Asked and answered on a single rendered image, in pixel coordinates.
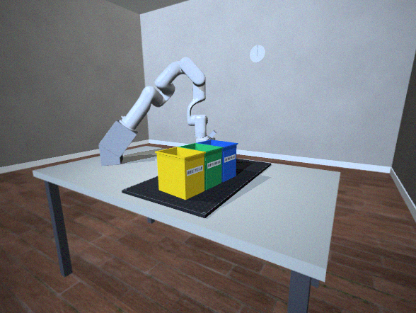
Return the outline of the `blue open bin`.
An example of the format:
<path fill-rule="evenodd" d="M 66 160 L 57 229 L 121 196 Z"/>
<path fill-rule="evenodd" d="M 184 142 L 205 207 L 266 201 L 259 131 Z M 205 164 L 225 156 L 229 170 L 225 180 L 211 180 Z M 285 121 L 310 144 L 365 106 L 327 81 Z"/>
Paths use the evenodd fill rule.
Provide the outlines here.
<path fill-rule="evenodd" d="M 207 140 L 207 141 L 197 142 L 197 143 L 223 147 L 222 165 L 221 165 L 221 182 L 227 181 L 236 176 L 236 145 L 238 143 L 223 142 L 223 141 L 217 141 L 217 140 Z"/>

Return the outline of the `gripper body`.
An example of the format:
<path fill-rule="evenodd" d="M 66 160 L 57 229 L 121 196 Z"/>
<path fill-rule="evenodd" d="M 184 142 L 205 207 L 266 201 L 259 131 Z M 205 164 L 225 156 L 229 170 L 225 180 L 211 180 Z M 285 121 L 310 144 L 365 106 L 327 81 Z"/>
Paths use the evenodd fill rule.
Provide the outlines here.
<path fill-rule="evenodd" d="M 208 136 L 208 135 L 207 135 Z M 209 140 L 211 137 L 210 136 L 208 136 L 208 137 L 197 137 L 197 139 L 196 139 L 196 143 L 197 142 L 203 142 L 203 141 L 207 141 L 207 140 Z"/>

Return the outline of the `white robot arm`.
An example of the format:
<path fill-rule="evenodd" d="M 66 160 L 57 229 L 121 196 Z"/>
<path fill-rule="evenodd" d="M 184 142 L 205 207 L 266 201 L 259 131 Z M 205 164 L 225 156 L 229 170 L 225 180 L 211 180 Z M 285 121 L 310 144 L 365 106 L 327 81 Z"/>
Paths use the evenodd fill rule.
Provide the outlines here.
<path fill-rule="evenodd" d="M 208 117 L 206 115 L 191 115 L 192 107 L 206 99 L 206 78 L 202 71 L 188 57 L 184 57 L 181 61 L 170 64 L 155 80 L 155 85 L 161 91 L 160 93 L 152 86 L 144 88 L 138 101 L 126 117 L 121 117 L 122 120 L 120 122 L 131 131 L 136 132 L 135 129 L 148 113 L 151 104 L 156 107 L 161 107 L 174 94 L 175 86 L 172 82 L 180 74 L 186 74 L 194 82 L 193 100 L 187 108 L 187 123 L 190 126 L 195 126 L 196 137 L 210 136 L 212 138 L 216 134 L 216 131 L 213 130 L 207 136 Z"/>

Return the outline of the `green bin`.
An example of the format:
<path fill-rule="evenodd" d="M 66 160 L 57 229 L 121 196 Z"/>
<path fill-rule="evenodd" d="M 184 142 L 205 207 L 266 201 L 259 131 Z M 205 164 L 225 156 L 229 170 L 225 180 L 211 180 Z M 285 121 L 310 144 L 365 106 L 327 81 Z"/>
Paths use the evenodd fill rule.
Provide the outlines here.
<path fill-rule="evenodd" d="M 204 154 L 204 189 L 208 190 L 221 183 L 221 165 L 223 147 L 207 144 L 187 144 L 181 148 L 206 152 Z"/>

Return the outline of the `yellow recycle bin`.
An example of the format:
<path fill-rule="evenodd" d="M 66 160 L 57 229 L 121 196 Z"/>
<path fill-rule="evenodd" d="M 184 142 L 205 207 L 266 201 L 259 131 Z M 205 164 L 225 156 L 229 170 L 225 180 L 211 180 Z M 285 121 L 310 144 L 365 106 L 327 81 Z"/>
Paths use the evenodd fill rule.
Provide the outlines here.
<path fill-rule="evenodd" d="M 156 151 L 158 188 L 187 200 L 204 192 L 204 154 L 181 147 Z"/>

